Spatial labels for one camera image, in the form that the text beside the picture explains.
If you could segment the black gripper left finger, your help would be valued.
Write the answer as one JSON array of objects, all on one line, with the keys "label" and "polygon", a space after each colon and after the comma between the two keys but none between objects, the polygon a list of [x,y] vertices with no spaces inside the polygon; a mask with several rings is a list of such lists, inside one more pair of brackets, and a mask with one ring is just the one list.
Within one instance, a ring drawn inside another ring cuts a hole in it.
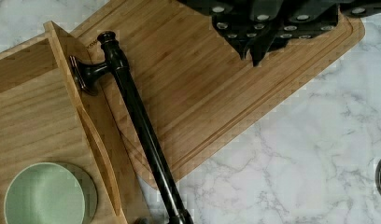
[{"label": "black gripper left finger", "polygon": [[216,15],[212,18],[212,25],[244,60],[256,38],[254,23],[240,15]]}]

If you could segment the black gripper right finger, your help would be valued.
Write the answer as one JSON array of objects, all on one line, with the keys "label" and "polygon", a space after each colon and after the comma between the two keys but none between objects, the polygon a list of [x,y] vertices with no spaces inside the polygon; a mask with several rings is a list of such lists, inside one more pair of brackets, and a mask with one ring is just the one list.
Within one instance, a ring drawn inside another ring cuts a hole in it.
[{"label": "black gripper right finger", "polygon": [[338,6],[305,6],[284,9],[272,21],[265,34],[256,38],[250,47],[252,63],[257,66],[265,54],[282,49],[291,39],[310,39],[325,34],[338,24]]}]

